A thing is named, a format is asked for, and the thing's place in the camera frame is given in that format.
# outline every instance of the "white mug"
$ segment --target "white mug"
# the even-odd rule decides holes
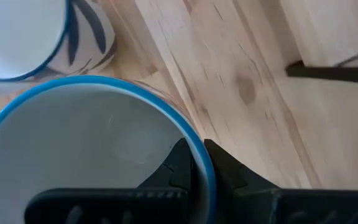
[[[0,0],[0,91],[44,79],[97,73],[113,58],[115,33],[91,0]],[[12,91],[20,85],[12,85]]]
[[[56,188],[135,188],[185,138],[199,173],[194,223],[211,223],[212,162],[187,119],[138,85],[96,76],[52,80],[0,113],[0,223],[24,223],[37,194]]]

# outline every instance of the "blue-rimmed cup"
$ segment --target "blue-rimmed cup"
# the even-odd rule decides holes
[[[214,217],[213,165],[202,140],[174,106],[115,78],[52,80],[0,112],[0,223],[24,223],[37,194],[56,188],[134,188],[185,138],[199,170],[192,219]]]
[[[0,94],[97,73],[116,48],[112,25],[96,1],[0,1]]]

